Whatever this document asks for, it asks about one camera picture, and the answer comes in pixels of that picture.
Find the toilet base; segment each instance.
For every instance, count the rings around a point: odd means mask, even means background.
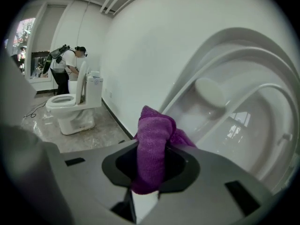
[[[71,135],[81,131],[92,129],[96,124],[93,117],[93,109],[85,109],[79,111],[73,120],[58,119],[61,133]]]

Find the purple cloth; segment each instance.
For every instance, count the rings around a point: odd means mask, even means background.
[[[165,145],[182,144],[195,147],[184,131],[176,129],[174,119],[144,106],[134,137],[137,147],[137,177],[131,189],[137,194],[158,190],[165,176]]]

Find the toilet tank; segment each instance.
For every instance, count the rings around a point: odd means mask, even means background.
[[[103,78],[92,76],[91,73],[86,75],[85,80],[85,101],[91,107],[100,107],[102,104],[102,87]]]

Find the man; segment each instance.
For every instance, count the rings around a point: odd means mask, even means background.
[[[58,85],[57,94],[67,94],[68,90],[68,80],[69,75],[66,72],[65,68],[68,67],[72,73],[78,75],[79,72],[75,68],[75,57],[81,58],[84,56],[86,49],[84,47],[76,47],[75,51],[66,50],[61,55],[61,61],[57,62],[57,60],[52,61],[50,65],[51,73]]]

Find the white wall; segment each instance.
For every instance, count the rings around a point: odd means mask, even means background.
[[[20,21],[28,19],[28,18],[33,18],[36,17],[38,14],[38,11],[40,9],[40,5],[36,5],[36,6],[28,6],[26,7],[22,12],[22,18],[20,19]]]
[[[105,102],[134,135],[142,107],[159,110],[201,45],[231,27],[264,34],[299,65],[296,36],[269,0],[135,0],[108,32],[101,69]]]
[[[56,27],[66,7],[48,6],[38,25],[32,45],[32,52],[49,51]]]
[[[58,48],[64,44],[70,45],[74,48],[76,45],[85,46],[88,51],[87,63],[91,68],[99,70],[99,61],[104,47],[105,35],[111,23],[111,18],[99,13],[100,7],[90,4],[84,15],[87,2],[70,0],[71,4],[63,13],[59,24],[57,25],[54,37],[52,40],[51,50]],[[39,90],[50,90],[57,88],[53,78],[49,82],[37,82],[31,85]]]

